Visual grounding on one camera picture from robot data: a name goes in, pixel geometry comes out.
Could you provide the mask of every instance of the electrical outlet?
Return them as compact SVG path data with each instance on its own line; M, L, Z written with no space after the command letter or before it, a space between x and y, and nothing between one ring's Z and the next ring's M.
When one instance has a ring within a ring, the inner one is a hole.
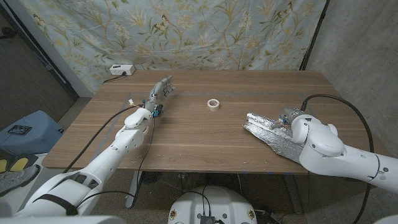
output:
M136 70L134 65L112 65L110 68L112 75L122 75L126 72L126 75L132 75Z

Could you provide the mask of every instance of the wooden table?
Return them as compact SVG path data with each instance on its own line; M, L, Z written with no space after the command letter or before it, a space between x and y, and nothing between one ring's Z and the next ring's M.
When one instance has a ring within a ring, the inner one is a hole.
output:
M43 165L64 169L95 132L113 114L141 102L161 79L173 75L176 87L164 103L164 114L155 119L152 146L141 170L184 172L233 172L306 174L298 163L277 155L246 131L246 114L255 112L277 119L283 107L299 108L306 96L338 93L320 72L262 71L136 71L133 76L104 84L58 143ZM209 99L220 101L216 112L207 110ZM108 147L135 109L110 122L73 166L86 166ZM334 124L347 145L368 150L366 132L346 105L328 98L309 101L307 112L322 123ZM152 125L141 147L132 151L119 168L138 170L151 140ZM375 151L388 154L375 139Z

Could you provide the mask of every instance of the floral fabric backdrop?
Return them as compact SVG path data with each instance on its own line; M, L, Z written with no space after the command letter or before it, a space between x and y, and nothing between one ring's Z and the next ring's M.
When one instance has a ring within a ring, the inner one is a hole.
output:
M326 0L20 0L95 93L136 69L298 70Z

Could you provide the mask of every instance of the roll of tape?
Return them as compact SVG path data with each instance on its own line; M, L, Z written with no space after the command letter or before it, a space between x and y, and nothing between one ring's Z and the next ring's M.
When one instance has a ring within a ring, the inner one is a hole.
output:
M209 109L210 111L216 111L216 110L218 110L219 107L220 107L220 103L218 100L211 99L211 100L207 101L207 109Z

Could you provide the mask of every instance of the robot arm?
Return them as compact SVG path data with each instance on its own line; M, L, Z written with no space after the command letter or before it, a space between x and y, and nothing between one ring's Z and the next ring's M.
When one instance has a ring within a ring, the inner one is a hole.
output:
M310 172L363 180L398 194L398 159L344 145L337 129L302 114L292 121L293 142L305 144L300 163Z
M85 168L52 177L31 196L25 208L14 216L54 217L90 214L99 195L89 198L77 208L76 206L90 195L101 192L124 156L142 144L156 106L163 103L173 90L171 76L158 82L151 90L145 108L139 108L124 120L123 128L118 131L108 148Z

